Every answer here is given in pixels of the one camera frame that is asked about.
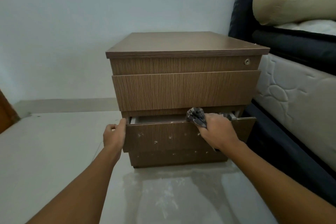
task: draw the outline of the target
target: bed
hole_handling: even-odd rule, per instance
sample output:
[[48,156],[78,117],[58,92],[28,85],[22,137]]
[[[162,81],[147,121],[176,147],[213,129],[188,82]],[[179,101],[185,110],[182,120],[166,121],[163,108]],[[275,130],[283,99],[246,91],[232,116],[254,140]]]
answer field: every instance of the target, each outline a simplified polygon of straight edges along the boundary
[[270,47],[261,59],[249,147],[336,206],[336,22],[262,26],[235,0],[229,36]]

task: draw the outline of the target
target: cloth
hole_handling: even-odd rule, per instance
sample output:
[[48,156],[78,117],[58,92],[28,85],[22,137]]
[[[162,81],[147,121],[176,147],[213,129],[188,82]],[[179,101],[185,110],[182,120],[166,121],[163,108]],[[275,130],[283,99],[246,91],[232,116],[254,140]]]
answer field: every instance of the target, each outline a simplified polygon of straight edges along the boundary
[[[229,113],[219,113],[223,115],[228,120],[232,120]],[[200,127],[207,128],[207,121],[205,120],[205,114],[202,108],[193,107],[187,111],[186,120],[192,122]]]

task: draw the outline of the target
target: cabinet top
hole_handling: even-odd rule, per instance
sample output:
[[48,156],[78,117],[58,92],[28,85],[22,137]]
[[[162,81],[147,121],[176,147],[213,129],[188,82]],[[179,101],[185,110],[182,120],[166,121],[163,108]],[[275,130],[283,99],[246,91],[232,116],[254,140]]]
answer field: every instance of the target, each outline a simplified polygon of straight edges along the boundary
[[106,52],[108,59],[264,55],[269,48],[214,32],[131,33]]

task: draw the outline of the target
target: tile baseboard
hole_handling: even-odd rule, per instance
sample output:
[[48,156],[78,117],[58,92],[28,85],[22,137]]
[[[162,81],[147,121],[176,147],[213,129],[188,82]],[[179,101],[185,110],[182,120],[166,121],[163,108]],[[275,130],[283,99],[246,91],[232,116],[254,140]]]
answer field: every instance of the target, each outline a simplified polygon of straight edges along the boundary
[[20,118],[32,113],[119,111],[116,98],[21,100],[13,107]]

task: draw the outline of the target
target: wall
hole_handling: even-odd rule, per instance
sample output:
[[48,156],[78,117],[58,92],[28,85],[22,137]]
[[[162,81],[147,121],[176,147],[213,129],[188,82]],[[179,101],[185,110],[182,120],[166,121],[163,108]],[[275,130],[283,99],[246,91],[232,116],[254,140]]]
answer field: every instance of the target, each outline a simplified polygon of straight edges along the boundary
[[227,34],[233,2],[0,0],[0,64],[11,102],[115,97],[105,50],[131,32]]

